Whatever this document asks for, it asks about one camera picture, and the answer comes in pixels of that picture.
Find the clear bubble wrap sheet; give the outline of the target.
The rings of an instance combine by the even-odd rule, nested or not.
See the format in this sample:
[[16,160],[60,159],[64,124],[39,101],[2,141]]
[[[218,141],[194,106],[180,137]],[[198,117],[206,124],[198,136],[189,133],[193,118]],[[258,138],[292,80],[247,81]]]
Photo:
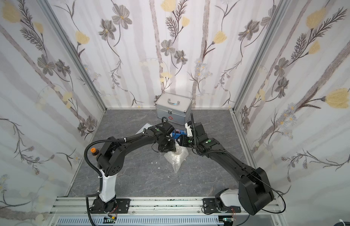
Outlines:
[[186,147],[181,147],[176,143],[175,151],[165,153],[164,157],[172,165],[174,173],[177,173],[188,155],[188,149]]

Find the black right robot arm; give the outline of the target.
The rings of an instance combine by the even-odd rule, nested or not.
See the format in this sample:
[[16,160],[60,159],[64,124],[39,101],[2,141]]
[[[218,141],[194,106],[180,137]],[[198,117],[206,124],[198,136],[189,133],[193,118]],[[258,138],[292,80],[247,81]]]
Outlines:
[[186,134],[180,135],[177,143],[189,147],[199,156],[205,156],[222,166],[238,181],[240,205],[254,216],[274,200],[266,172],[254,169],[228,152],[215,138],[208,137],[200,122],[185,124]]

